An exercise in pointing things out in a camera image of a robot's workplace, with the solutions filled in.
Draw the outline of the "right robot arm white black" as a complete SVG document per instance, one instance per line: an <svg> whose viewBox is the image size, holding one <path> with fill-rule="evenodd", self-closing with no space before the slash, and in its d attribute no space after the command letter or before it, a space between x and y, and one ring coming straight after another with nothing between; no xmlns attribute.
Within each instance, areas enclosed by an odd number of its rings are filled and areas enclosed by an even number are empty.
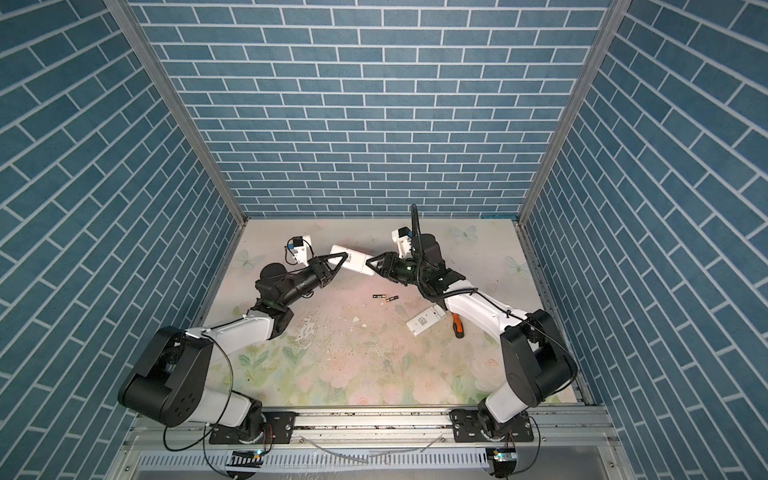
<svg viewBox="0 0 768 480"><path fill-rule="evenodd" d="M369 258L366 266L389 281L416 286L423 298L498 338L504 380L478 405L488 436L500 437L513 418L575 379L576 361L549 313L525 312L483 293L447 266L431 234L412 233L409 246L405 255L386 252Z"/></svg>

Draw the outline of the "orange black screwdriver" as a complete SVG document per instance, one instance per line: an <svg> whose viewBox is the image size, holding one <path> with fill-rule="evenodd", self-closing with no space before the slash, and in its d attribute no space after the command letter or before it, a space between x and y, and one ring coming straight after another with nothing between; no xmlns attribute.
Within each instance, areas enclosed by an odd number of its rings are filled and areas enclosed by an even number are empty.
<svg viewBox="0 0 768 480"><path fill-rule="evenodd" d="M465 329L463 326L463 322L461 320L461 317L457 313L452 314L452 328L454 335L457 339L462 339L465 337Z"/></svg>

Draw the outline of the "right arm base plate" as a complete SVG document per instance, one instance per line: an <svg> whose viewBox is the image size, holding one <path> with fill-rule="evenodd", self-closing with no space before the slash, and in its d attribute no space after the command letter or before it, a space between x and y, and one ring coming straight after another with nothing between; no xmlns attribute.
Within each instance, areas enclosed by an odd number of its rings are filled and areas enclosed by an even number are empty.
<svg viewBox="0 0 768 480"><path fill-rule="evenodd" d="M505 422L495 420L491 414L478 408L456 408L449 412L456 443L479 442L532 442L532 423L526 412Z"/></svg>

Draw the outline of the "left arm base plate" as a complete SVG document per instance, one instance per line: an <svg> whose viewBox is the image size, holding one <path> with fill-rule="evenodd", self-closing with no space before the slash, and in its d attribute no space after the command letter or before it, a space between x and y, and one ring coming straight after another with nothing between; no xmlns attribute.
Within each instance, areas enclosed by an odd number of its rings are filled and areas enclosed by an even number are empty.
<svg viewBox="0 0 768 480"><path fill-rule="evenodd" d="M212 445L270 447L288 444L293 435L297 413L293 411L259 411L237 427L216 425L210 434Z"/></svg>

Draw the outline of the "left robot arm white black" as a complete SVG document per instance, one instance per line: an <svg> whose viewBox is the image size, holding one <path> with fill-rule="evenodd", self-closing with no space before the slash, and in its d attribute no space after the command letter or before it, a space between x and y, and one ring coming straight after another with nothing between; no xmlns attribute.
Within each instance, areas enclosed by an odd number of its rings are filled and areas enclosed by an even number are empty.
<svg viewBox="0 0 768 480"><path fill-rule="evenodd" d="M291 305L328 285L347 258L346 253L317 256L292 272L271 263L255 282L259 299L242 317L214 327L159 329L122 384L118 402L166 427L218 425L237 431L241 442L256 441L265 423L262 403L208 387L210 365L283 334L294 316Z"/></svg>

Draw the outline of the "white remote control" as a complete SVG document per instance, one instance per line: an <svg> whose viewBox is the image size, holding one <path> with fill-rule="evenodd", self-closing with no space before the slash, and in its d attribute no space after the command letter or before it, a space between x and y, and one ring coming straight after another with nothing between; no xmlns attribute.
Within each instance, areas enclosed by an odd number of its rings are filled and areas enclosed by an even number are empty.
<svg viewBox="0 0 768 480"><path fill-rule="evenodd" d="M373 276L375 272L367 265L367 261L372 259L372 256L357 250L342 247L341 245L334 244L330 250L331 254L346 253L347 259L344 261L342 267L344 269L360 273L368 276Z"/></svg>
<svg viewBox="0 0 768 480"><path fill-rule="evenodd" d="M432 305L406 322L406 326L414 336L419 336L436 325L446 316L446 311L439 305Z"/></svg>

